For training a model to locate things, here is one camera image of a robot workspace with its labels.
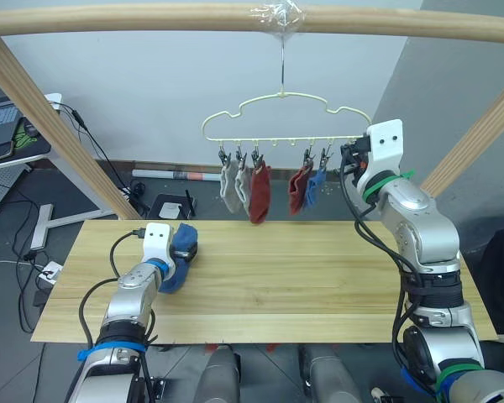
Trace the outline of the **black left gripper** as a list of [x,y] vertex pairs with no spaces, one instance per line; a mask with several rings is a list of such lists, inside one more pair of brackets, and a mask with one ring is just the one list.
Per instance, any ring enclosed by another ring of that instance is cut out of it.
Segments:
[[183,260],[187,263],[193,261],[197,255],[197,246],[192,245],[187,250],[179,250],[174,245],[170,247],[170,254],[174,261]]

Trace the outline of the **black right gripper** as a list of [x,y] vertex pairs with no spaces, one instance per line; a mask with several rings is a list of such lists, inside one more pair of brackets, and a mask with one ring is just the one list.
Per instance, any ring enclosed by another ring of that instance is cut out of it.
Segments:
[[371,150],[370,137],[364,135],[340,147],[342,156],[341,172],[361,177],[368,167],[368,153]]

